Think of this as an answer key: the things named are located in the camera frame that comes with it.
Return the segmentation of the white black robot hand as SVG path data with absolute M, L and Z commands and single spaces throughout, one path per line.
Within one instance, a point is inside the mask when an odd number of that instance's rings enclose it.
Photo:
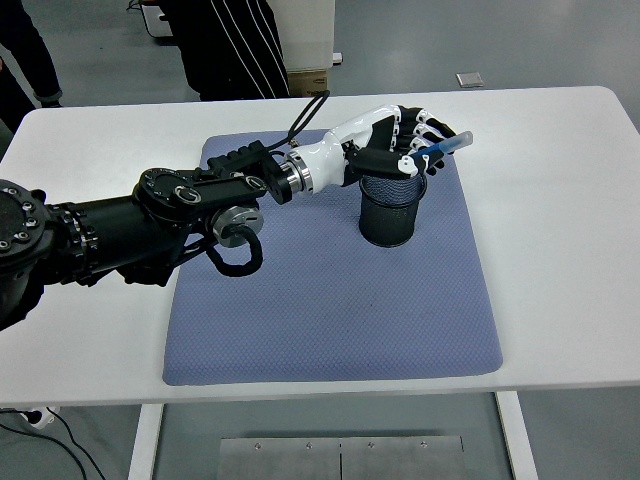
M 306 193 L 364 176 L 408 180 L 443 168 L 443 157 L 454 150 L 442 144 L 455 136 L 423 108 L 383 105 L 328 130 L 315 144 L 291 150 L 287 161 Z

